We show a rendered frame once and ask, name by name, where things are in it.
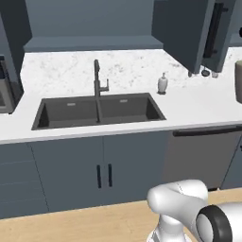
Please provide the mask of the dark grey tap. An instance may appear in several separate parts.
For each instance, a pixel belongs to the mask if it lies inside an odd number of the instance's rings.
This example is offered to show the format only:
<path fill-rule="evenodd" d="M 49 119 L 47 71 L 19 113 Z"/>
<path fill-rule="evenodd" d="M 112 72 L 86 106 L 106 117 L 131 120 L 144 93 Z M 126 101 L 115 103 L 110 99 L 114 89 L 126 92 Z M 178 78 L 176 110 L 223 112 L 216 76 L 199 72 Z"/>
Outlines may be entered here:
<path fill-rule="evenodd" d="M 100 80 L 99 80 L 100 66 L 99 66 L 98 60 L 94 60 L 94 68 L 95 68 L 95 80 L 94 80 L 95 96 L 100 97 L 100 94 L 102 92 L 108 92 L 109 91 L 109 85 L 106 85 L 105 87 L 100 86 Z"/>

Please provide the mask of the dark grey double sink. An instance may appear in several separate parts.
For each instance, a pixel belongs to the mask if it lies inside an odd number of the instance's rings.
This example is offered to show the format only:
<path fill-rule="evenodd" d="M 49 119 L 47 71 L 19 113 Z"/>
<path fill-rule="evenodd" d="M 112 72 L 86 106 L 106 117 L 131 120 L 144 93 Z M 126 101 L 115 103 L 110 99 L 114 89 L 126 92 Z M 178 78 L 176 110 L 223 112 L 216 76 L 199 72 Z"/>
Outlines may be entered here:
<path fill-rule="evenodd" d="M 43 98 L 33 130 L 163 121 L 150 93 Z"/>

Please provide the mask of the white soap dispenser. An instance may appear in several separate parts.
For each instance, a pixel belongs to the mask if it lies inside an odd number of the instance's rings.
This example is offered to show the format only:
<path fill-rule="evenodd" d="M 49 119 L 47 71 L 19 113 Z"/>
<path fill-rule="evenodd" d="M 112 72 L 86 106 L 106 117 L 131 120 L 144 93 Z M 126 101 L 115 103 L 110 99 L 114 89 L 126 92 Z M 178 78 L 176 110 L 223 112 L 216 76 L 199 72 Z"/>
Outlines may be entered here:
<path fill-rule="evenodd" d="M 166 78 L 165 74 L 158 79 L 158 93 L 160 95 L 164 95 L 168 84 L 168 79 Z"/>

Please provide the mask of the grey dishwasher door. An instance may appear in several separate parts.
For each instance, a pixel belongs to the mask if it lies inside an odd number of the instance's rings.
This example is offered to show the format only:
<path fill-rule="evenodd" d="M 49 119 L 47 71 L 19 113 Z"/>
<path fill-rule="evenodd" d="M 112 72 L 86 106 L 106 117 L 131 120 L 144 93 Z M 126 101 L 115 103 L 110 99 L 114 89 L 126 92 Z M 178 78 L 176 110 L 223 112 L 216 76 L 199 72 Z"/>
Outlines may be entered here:
<path fill-rule="evenodd" d="M 218 188 L 225 177 L 242 131 L 189 137 L 174 137 L 173 131 L 169 134 L 164 156 L 163 183 L 197 179 L 203 181 L 208 189 Z"/>

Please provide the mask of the blue-grey drawer stack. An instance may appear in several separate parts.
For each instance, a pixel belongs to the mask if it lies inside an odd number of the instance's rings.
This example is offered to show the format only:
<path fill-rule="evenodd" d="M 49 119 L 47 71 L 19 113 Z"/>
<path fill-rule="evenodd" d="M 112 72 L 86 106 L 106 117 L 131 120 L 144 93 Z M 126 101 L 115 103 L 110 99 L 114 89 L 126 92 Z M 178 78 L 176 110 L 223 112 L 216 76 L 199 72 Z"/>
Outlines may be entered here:
<path fill-rule="evenodd" d="M 0 219 L 48 212 L 29 145 L 0 145 Z"/>

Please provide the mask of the blue-grey base cupboard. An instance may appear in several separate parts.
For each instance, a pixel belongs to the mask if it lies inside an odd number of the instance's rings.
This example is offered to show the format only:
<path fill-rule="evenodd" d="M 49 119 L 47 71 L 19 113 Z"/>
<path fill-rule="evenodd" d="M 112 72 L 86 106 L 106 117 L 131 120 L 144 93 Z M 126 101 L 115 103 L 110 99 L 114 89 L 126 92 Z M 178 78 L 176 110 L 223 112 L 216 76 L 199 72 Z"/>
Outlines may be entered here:
<path fill-rule="evenodd" d="M 233 159 L 229 165 L 222 189 L 234 189 L 242 187 L 242 136 L 236 147 Z"/>

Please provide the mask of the olive grey container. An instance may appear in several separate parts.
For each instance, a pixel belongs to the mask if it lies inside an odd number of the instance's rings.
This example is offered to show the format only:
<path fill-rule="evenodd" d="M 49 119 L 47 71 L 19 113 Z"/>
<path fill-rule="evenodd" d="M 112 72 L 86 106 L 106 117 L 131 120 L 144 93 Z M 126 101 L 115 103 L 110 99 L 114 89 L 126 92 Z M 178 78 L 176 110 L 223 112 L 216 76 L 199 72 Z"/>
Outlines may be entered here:
<path fill-rule="evenodd" d="M 236 101 L 242 104 L 242 60 L 238 60 L 234 66 L 234 89 Z"/>

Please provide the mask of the blue-grey tall cupboard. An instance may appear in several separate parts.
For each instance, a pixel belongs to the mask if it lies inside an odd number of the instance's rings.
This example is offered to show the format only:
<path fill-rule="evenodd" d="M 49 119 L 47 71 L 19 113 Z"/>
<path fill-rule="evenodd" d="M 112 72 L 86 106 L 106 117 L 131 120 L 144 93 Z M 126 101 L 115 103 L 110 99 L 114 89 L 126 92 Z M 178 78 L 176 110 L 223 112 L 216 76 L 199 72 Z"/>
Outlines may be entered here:
<path fill-rule="evenodd" d="M 26 1 L 0 0 L 0 55 L 5 57 L 16 107 L 24 94 L 20 77 L 24 46 L 31 38 Z"/>

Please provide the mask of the blue-grey wall cupboard run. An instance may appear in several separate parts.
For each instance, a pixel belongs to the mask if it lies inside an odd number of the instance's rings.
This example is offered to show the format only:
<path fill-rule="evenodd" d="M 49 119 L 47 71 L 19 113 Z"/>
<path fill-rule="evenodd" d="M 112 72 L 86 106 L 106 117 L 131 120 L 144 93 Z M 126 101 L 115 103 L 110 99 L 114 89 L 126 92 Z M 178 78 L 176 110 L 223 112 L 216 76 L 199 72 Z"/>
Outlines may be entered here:
<path fill-rule="evenodd" d="M 26 0 L 27 52 L 161 49 L 154 0 Z"/>

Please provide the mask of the blue-grey wall cupboard door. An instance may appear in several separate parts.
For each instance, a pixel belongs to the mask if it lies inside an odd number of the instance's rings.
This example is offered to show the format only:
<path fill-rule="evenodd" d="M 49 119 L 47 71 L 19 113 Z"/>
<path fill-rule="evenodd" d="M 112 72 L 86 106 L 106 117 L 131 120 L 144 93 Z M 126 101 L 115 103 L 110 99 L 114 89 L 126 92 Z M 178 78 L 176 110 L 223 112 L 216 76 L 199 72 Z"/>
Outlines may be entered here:
<path fill-rule="evenodd" d="M 210 59 L 202 58 L 202 65 L 213 72 L 220 73 L 227 55 L 230 40 L 233 33 L 233 12 L 236 9 L 237 0 L 216 0 L 216 2 L 224 2 L 229 9 L 227 13 L 227 20 L 223 25 L 223 42 L 221 50 L 213 55 Z"/>
<path fill-rule="evenodd" d="M 215 1 L 154 1 L 151 35 L 192 74 L 201 66 Z"/>

